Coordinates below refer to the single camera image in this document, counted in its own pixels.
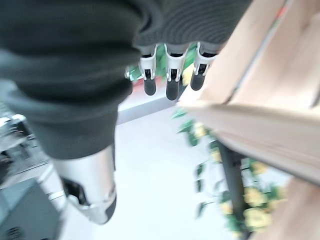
robotic hand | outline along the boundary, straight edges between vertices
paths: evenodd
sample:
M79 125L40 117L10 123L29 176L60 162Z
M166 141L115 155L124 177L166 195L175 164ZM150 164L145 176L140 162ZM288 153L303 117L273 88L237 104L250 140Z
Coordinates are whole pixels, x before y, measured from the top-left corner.
M198 42L191 87L199 90L217 50L251 0L4 0L0 78L7 103L26 117L52 158L68 199L91 221L113 215L118 105L130 94L126 66L140 59L156 91L156 45L165 43L166 94L178 96L184 57Z

gray floor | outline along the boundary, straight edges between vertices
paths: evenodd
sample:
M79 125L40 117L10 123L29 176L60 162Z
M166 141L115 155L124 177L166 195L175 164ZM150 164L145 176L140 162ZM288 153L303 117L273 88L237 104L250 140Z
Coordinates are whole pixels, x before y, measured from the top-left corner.
M207 194L196 194L194 188L195 167L208 159L208 150L206 141L191 148L184 135L176 134L188 117L171 119L174 110L171 107L117 126L118 202L113 218L97 226L67 205L59 240L232 239L217 204L211 204L200 219L195 219L197 204L209 200ZM28 173L19 179L30 176ZM208 165L205 191L210 192L213 183L222 177L218 165ZM289 177L269 170L263 178L285 184ZM42 187L46 193L62 189L55 173ZM58 197L53 203L61 208L64 201Z

black fingertip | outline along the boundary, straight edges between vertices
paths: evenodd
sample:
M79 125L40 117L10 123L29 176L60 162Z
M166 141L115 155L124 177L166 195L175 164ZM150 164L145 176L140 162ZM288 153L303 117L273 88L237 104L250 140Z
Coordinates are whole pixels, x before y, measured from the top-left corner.
M117 205L117 196L115 197L113 203L105 210L105 214L108 217L107 222L109 222L111 217L114 215L115 210L116 210L116 205Z
M166 97L173 101L176 100L179 95L179 82L174 79L166 82Z
M195 75L195 73L192 74L191 78L191 88L195 91L198 91L202 88L205 82L205 76L202 76L202 74Z
M156 79L148 78L143 81L144 91L147 95L152 96L156 93Z

black metal frame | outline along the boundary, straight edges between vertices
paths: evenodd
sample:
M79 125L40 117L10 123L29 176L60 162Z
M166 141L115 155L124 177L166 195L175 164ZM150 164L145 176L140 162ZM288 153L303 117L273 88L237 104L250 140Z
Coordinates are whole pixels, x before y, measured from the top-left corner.
M227 187L230 192L234 215L240 223L243 223L240 225L242 231L242 236L240 239L246 240L249 238L251 233L244 224L244 211L248 205L244 199L245 189L241 174L241 160L244 159L245 156L229 149L218 140L216 141L216 143L220 151L223 170Z

dark gray box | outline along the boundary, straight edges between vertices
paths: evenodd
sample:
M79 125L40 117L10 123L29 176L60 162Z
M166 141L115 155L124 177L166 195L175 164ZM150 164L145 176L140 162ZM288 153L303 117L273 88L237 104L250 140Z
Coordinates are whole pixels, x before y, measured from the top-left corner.
M0 240L54 240L59 216L34 178L0 190Z

